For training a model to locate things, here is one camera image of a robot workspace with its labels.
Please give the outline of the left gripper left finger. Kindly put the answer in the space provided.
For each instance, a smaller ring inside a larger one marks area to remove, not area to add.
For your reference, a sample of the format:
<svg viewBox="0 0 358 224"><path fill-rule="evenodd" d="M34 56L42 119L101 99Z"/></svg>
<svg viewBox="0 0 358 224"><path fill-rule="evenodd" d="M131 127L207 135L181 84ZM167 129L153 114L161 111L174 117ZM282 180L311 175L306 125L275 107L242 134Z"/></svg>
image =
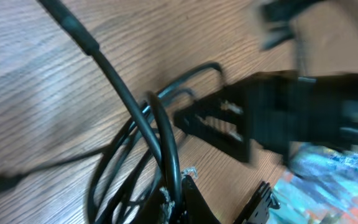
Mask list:
<svg viewBox="0 0 358 224"><path fill-rule="evenodd" d="M180 223L219 224L219 220L208 207L208 204L190 175L186 175L183 178L182 191L184 204L180 215Z"/></svg>

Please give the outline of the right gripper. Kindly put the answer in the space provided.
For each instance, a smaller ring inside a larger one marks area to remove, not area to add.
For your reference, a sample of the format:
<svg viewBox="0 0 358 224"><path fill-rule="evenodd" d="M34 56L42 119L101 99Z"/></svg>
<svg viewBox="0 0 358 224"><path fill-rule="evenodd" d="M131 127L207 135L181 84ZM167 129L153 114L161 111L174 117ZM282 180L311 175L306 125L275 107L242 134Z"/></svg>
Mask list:
<svg viewBox="0 0 358 224"><path fill-rule="evenodd" d="M244 142L290 157L291 142L358 145L358 73L322 77L255 74L245 91Z"/></svg>

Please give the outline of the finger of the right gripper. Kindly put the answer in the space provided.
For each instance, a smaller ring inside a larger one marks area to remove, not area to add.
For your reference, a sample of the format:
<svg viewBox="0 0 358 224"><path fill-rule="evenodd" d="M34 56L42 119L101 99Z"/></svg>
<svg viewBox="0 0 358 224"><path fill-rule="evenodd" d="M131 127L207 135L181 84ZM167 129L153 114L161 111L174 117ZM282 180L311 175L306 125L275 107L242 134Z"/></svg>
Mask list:
<svg viewBox="0 0 358 224"><path fill-rule="evenodd" d="M246 91L224 87L174 112L173 122L185 134L195 136L235 160L252 159Z"/></svg>

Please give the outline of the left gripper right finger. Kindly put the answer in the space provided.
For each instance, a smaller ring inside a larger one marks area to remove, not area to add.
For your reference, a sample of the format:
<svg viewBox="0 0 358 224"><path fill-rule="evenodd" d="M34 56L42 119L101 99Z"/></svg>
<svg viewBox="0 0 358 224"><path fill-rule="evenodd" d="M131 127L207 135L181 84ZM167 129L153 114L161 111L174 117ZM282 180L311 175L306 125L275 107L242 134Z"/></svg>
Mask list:
<svg viewBox="0 0 358 224"><path fill-rule="evenodd" d="M270 184L262 181L233 224L266 224L270 208L279 210L280 202Z"/></svg>

